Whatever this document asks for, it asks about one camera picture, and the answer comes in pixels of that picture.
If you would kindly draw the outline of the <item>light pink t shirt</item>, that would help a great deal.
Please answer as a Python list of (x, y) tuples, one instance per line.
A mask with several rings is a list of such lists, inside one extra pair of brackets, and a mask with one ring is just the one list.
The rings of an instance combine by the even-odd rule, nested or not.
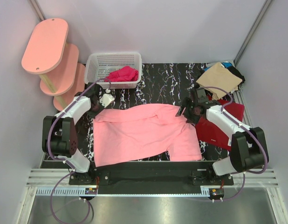
[(145, 104), (105, 109), (93, 120), (97, 167), (135, 161), (168, 152), (171, 161), (199, 161), (202, 154), (195, 127), (178, 106)]

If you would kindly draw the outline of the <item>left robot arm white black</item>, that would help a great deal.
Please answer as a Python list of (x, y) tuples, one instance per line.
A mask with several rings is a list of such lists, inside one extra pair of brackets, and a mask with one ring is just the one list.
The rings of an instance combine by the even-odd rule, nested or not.
[(79, 179), (90, 185), (95, 181), (96, 174), (89, 169), (89, 159), (78, 149), (75, 125), (85, 113), (94, 118), (104, 109), (101, 97), (105, 91), (99, 84), (87, 86), (90, 89), (81, 98), (81, 92), (76, 93), (72, 107), (67, 106), (55, 116), (46, 116), (43, 119), (41, 147), (52, 159), (64, 162), (80, 173)]

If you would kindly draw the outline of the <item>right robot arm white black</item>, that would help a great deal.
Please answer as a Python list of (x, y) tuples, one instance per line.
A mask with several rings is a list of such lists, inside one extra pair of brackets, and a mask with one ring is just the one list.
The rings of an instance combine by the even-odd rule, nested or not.
[(217, 126), (231, 141), (231, 152), (227, 158), (213, 163), (213, 169), (206, 174), (207, 181), (217, 185), (223, 175), (249, 172), (262, 174), (266, 171), (269, 156), (264, 131), (252, 128), (233, 115), (217, 100), (209, 100), (204, 87), (194, 87), (191, 97), (186, 97), (177, 112), (188, 123), (196, 125), (201, 118)]

